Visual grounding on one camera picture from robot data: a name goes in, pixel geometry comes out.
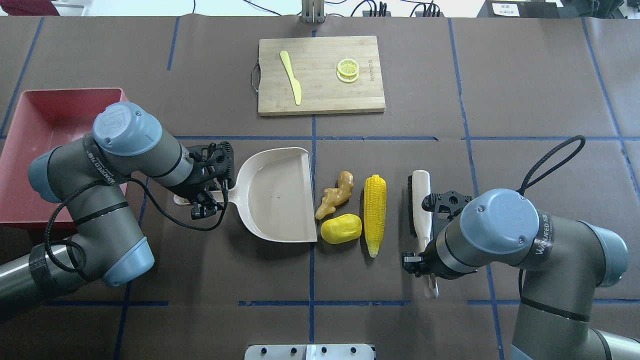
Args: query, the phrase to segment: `dustpan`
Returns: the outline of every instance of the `dustpan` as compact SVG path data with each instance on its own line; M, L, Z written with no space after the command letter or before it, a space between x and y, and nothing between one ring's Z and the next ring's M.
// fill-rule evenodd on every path
M212 192L218 202L222 193ZM189 202L177 195L178 205ZM279 243L316 242L309 153L301 147L283 147L248 158L229 190L240 219L259 238Z

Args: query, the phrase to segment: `white floor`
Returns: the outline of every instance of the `white floor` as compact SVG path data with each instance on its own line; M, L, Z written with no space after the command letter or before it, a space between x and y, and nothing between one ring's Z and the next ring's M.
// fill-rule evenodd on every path
M295 14L301 10L300 0L251 0L253 3L275 12ZM326 13L349 16L359 0L347 0L342 4L326 4ZM558 3L560 0L548 0ZM196 13L212 16L269 16L272 13L254 8L243 0L195 0ZM439 0L436 2L447 17L476 17L484 0ZM64 16L179 16L191 13L193 0L57 0L58 10ZM396 16L407 17L415 4L402 0L387 0L387 11ZM355 16L362 16L361 10L368 10L363 4ZM640 19L636 9L625 4L620 10L630 19Z

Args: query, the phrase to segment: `cutting board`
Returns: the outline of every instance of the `cutting board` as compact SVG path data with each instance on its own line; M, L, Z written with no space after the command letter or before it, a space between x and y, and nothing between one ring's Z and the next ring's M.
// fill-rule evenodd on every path
M294 77L302 87L300 105L295 103L280 59L282 50L289 53ZM374 36L262 39L258 56L260 116L385 111L378 39ZM338 61L344 58L360 65L360 76L354 83L343 83L336 75Z

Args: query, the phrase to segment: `corn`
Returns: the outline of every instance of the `corn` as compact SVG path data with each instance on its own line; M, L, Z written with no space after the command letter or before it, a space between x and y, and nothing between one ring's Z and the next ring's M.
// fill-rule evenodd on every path
M378 255L382 237L385 234L385 213L387 212L387 183L378 175L373 175L364 183L364 238L369 255Z

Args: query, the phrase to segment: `red box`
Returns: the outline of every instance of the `red box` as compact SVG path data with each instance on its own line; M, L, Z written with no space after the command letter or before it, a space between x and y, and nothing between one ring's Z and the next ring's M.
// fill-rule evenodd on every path
M29 184L29 164L38 156L92 130L95 117L114 102L128 101L121 88L30 90L20 95L0 156L0 225L44 229L57 204ZM75 227L63 209L55 229Z

